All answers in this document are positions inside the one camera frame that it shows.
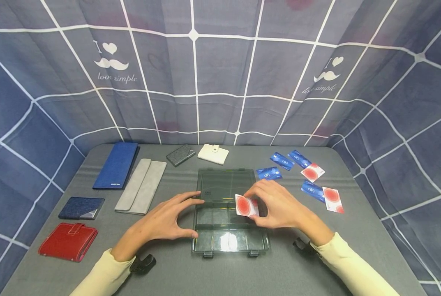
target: dark gray card case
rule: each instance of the dark gray card case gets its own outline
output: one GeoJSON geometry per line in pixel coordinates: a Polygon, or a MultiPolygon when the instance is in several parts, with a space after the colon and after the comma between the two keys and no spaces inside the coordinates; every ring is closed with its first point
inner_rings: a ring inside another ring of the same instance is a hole
{"type": "Polygon", "coordinates": [[[195,151],[191,149],[189,145],[183,145],[173,152],[169,153],[166,158],[170,163],[172,163],[175,167],[185,162],[191,156],[195,155],[195,151]]]}

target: red wallet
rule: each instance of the red wallet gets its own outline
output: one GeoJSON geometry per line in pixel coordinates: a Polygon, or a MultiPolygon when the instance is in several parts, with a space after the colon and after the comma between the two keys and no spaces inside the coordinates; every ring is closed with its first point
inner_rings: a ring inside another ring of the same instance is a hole
{"type": "Polygon", "coordinates": [[[39,247],[38,254],[80,262],[97,233],[82,223],[61,223],[39,247]]]}

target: cream sleeve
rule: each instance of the cream sleeve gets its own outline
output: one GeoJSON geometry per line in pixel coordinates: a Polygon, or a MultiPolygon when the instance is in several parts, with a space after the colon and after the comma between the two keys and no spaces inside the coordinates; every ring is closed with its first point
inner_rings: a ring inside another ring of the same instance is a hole
{"type": "Polygon", "coordinates": [[[327,244],[311,246],[337,274],[354,296],[399,296],[367,262],[358,256],[338,233],[327,244]]]}
{"type": "Polygon", "coordinates": [[[127,262],[118,262],[106,250],[94,265],[86,278],[71,293],[71,296],[111,296],[120,288],[130,274],[130,265],[133,259],[127,262]]]}

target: cuff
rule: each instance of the cuff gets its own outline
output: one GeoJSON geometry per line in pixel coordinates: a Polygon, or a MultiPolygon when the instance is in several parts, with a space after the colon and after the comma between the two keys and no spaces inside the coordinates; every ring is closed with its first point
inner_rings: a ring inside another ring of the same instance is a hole
{"type": "Polygon", "coordinates": [[[111,251],[112,249],[108,249],[102,254],[99,261],[95,264],[94,269],[103,271],[105,274],[115,279],[129,270],[130,265],[133,263],[135,257],[133,257],[130,261],[118,262],[110,253],[111,251]]]}
{"type": "Polygon", "coordinates": [[[333,263],[335,260],[346,258],[350,256],[350,247],[347,242],[342,239],[338,233],[334,233],[330,242],[316,246],[311,243],[311,246],[316,250],[329,263],[333,263]]]}

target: blue card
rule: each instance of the blue card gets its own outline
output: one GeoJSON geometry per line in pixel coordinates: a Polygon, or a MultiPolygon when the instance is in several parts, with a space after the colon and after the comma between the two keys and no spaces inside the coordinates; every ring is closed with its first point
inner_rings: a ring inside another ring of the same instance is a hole
{"type": "Polygon", "coordinates": [[[138,143],[116,143],[99,176],[94,189],[121,189],[125,185],[138,143]]]}
{"type": "Polygon", "coordinates": [[[324,191],[321,187],[317,186],[316,184],[313,184],[309,182],[308,180],[305,180],[302,184],[301,190],[305,193],[309,194],[310,196],[314,197],[317,200],[320,200],[323,203],[326,203],[326,199],[324,198],[324,191]]]}
{"type": "Polygon", "coordinates": [[[307,168],[312,163],[301,153],[299,153],[298,150],[291,151],[290,153],[288,153],[288,156],[291,157],[303,169],[307,168]]]}
{"type": "Polygon", "coordinates": [[[284,168],[286,171],[291,171],[291,169],[294,166],[294,162],[290,161],[288,158],[286,158],[283,155],[280,155],[278,152],[275,152],[270,159],[280,165],[282,168],[284,168]]]}
{"type": "Polygon", "coordinates": [[[277,167],[257,169],[256,172],[258,173],[258,178],[260,178],[260,180],[277,180],[283,178],[277,167]]]}

